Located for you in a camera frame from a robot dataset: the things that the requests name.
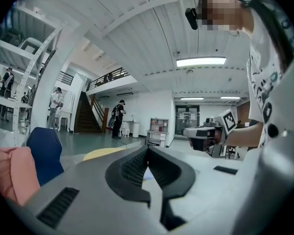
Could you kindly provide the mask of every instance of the gray pants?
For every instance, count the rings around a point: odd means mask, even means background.
[[[55,128],[55,112],[56,112],[57,108],[51,108],[50,107],[50,116],[49,116],[49,119],[48,119],[48,125],[47,125],[47,128]]]

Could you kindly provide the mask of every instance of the black slot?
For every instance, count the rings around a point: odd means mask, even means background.
[[[226,167],[219,166],[219,165],[216,166],[214,168],[214,170],[218,170],[218,171],[229,173],[229,174],[233,174],[233,175],[235,175],[237,173],[237,170],[236,169],[226,168]]]
[[[37,218],[50,226],[56,228],[68,208],[76,198],[79,190],[65,187],[49,204],[38,214]]]

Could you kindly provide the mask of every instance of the pink cloth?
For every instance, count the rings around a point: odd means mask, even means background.
[[[24,205],[40,188],[29,147],[0,147],[0,193]]]

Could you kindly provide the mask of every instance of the forearm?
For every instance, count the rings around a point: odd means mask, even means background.
[[[228,136],[224,145],[253,147],[258,146],[263,130],[263,123],[259,122],[251,127],[235,129]]]

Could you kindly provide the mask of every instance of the black metal railing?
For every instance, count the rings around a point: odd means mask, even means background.
[[[71,76],[71,75],[69,75],[69,74],[67,74],[65,72],[60,71],[60,74],[58,75],[57,80],[62,82],[62,83],[71,85],[72,80],[73,80],[73,76]]]
[[[89,91],[89,90],[96,88],[100,85],[109,83],[113,80],[117,80],[119,78],[122,78],[122,77],[125,77],[128,75],[129,75],[128,72],[126,70],[124,70],[122,67],[118,68],[117,70],[114,70],[114,71],[106,74],[105,76],[102,76],[102,77],[90,82],[87,90]]]

